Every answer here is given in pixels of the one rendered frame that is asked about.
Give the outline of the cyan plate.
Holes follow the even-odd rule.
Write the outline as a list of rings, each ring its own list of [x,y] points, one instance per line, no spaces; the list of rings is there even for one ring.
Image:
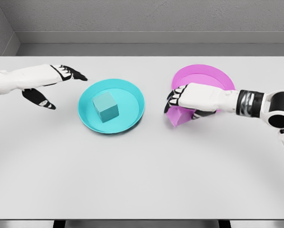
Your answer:
[[[103,123],[99,118],[92,99],[109,92],[118,104],[119,116]],[[120,133],[133,127],[141,119],[145,100],[140,89],[122,79],[106,79],[87,88],[78,102],[78,115],[89,129],[105,134]]]

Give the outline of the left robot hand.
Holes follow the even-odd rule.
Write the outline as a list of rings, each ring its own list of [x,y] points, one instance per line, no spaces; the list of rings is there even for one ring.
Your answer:
[[[70,79],[87,81],[86,76],[65,65],[40,65],[20,70],[19,89],[30,102],[55,110],[56,107],[37,90],[41,86],[51,86]]]

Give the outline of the pink plate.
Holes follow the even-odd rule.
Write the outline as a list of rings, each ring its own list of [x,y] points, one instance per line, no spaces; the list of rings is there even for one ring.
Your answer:
[[[172,79],[171,87],[176,89],[189,83],[218,87],[223,90],[235,90],[232,80],[221,70],[208,65],[190,65],[180,69]]]

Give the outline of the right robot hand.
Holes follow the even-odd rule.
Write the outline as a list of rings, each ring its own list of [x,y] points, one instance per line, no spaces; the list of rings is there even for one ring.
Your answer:
[[[192,120],[213,115],[217,112],[218,98],[223,92],[221,88],[196,83],[179,86],[169,93],[164,113],[177,106],[194,110]]]

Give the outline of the cyan block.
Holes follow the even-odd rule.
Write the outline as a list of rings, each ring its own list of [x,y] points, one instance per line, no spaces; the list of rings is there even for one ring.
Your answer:
[[[106,92],[92,99],[95,110],[103,123],[119,116],[118,104],[111,95]]]

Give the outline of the pink block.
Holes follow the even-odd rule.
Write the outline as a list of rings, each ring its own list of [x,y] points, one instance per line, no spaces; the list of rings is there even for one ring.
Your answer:
[[[194,109],[187,109],[180,106],[172,106],[166,113],[170,123],[176,127],[189,122],[194,115]]]

